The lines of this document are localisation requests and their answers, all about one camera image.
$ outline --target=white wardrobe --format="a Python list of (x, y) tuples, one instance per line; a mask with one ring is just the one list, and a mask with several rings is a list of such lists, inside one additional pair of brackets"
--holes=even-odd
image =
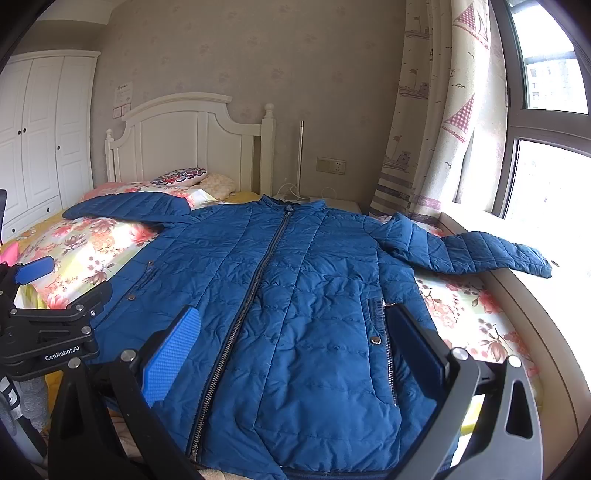
[(2, 240), (92, 189), (90, 97), (99, 52), (49, 50), (11, 57), (0, 74)]

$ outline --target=blue gripper pad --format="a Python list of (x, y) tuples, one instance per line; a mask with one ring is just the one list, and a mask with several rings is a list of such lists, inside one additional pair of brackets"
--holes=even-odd
[(201, 331), (201, 317), (189, 307), (144, 367), (142, 394), (152, 407), (164, 400)]
[(53, 258), (49, 255), (39, 260), (34, 260), (18, 269), (14, 275), (14, 283), (26, 285), (38, 278), (49, 275), (55, 267)]

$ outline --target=power outlet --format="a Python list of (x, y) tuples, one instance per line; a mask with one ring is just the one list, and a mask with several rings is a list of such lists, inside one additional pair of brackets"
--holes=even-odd
[(345, 175), (346, 170), (347, 162), (345, 160), (325, 157), (318, 157), (316, 160), (316, 171)]

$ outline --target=jacket zipper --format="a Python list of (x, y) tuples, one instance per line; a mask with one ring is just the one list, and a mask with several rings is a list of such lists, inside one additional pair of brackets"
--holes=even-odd
[(200, 407), (197, 409), (197, 413), (195, 415), (195, 421), (193, 423), (193, 431), (191, 433), (191, 448), (189, 451), (189, 458), (192, 462), (197, 462), (197, 453), (199, 451), (199, 447), (201, 444), (201, 439), (203, 436), (203, 428), (205, 426), (205, 420), (207, 419), (207, 415), (209, 414), (209, 410), (212, 406), (213, 396), (215, 395), (217, 385), (224, 373), (226, 368), (226, 364), (228, 363), (228, 358), (230, 353), (232, 352), (232, 348), (234, 343), (236, 342), (236, 338), (238, 338), (238, 333), (240, 333), (242, 323), (250, 306), (255, 298), (255, 293), (261, 283), (262, 273), (265, 270), (265, 267), (269, 263), (271, 256), (275, 252), (279, 240), (283, 236), (285, 228), (287, 227), (287, 223), (290, 220), (290, 216), (294, 211), (293, 205), (287, 205), (285, 207), (285, 213), (283, 214), (283, 219), (279, 225), (277, 231), (275, 231), (275, 235), (273, 236), (269, 247), (267, 248), (267, 252), (265, 256), (262, 258), (258, 266), (256, 267), (254, 276), (252, 277), (251, 284), (248, 287), (248, 291), (246, 292), (246, 296), (242, 300), (242, 306), (240, 310), (238, 310), (238, 314), (234, 318), (232, 326), (228, 332), (226, 337), (226, 341), (218, 355), (217, 361), (213, 367), (212, 373), (210, 378), (203, 390), (202, 399), (200, 401)]
[(123, 303), (124, 300), (131, 300), (129, 298), (130, 295), (133, 295), (133, 300), (135, 300), (135, 292), (138, 291), (143, 285), (147, 283), (147, 281), (151, 278), (152, 272), (154, 271), (154, 261), (148, 261), (146, 265), (146, 269), (142, 276), (139, 278), (137, 282), (135, 282), (128, 291), (115, 303), (115, 306), (111, 309), (111, 311), (98, 323), (94, 328), (97, 328), (101, 323), (103, 323), (107, 318), (111, 316), (111, 314), (115, 311), (115, 309)]
[(390, 335), (386, 330), (386, 318), (384, 314), (384, 304), (382, 301), (378, 300), (374, 303), (374, 315), (377, 320), (376, 328), (379, 331), (379, 334), (384, 339), (384, 344), (386, 346), (386, 357), (388, 359), (388, 383), (390, 384), (390, 390), (392, 390), (392, 399), (394, 401), (394, 406), (398, 406), (398, 393), (396, 392), (396, 376), (394, 373), (394, 361), (392, 360), (392, 347), (390, 345)]

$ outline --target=bedpost finial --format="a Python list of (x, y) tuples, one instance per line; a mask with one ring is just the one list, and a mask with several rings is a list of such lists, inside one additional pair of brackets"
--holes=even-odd
[(268, 103), (265, 105), (265, 118), (273, 118), (273, 110), (275, 109), (275, 105), (272, 103)]

